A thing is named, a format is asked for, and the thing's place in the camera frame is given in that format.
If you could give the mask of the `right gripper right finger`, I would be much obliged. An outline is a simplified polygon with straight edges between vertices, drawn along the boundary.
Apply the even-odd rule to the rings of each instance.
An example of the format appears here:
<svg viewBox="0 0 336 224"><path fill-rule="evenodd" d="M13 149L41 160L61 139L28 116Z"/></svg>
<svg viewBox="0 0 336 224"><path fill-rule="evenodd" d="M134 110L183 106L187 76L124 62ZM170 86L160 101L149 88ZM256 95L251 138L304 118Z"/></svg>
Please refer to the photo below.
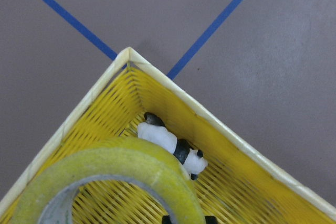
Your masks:
<svg viewBox="0 0 336 224"><path fill-rule="evenodd" d="M206 224L217 224L217 218L215 216L205 216Z"/></svg>

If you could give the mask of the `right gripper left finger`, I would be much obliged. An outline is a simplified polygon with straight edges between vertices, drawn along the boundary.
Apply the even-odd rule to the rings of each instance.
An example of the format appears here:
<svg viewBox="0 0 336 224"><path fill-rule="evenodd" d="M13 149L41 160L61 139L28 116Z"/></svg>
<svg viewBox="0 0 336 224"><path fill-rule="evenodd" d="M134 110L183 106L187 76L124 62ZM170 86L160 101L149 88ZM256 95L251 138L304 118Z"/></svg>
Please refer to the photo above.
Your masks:
<svg viewBox="0 0 336 224"><path fill-rule="evenodd" d="M161 224L176 224L176 220L170 215L164 215L161 219Z"/></svg>

